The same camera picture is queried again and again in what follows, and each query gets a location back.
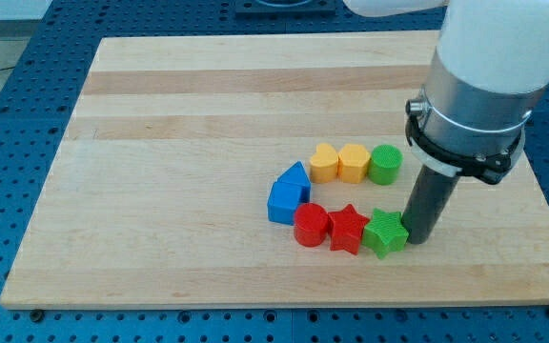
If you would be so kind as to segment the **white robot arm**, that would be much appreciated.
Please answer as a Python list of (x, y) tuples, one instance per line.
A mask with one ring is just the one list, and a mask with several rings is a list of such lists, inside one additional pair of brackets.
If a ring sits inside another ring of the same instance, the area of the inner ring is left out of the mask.
[(549, 84), (548, 0), (450, 0), (426, 81), (407, 101), (421, 162), (401, 216), (411, 244), (430, 236), (461, 177), (496, 185), (519, 160), (524, 127)]

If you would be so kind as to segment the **silver flange with black clamp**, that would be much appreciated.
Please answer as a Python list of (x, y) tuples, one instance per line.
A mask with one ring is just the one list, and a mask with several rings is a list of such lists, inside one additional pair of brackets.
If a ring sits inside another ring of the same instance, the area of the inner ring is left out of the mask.
[(518, 162), (525, 124), (543, 92), (486, 91), (451, 73), (435, 53), (417, 97), (406, 103), (407, 141), (435, 172), (496, 185)]

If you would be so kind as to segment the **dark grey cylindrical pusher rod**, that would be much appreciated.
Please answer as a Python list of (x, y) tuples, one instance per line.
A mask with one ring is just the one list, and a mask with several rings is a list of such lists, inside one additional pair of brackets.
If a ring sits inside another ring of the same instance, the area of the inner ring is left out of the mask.
[(459, 177), (449, 177), (423, 166), (401, 216), (401, 224), (413, 245), (427, 241), (457, 186)]

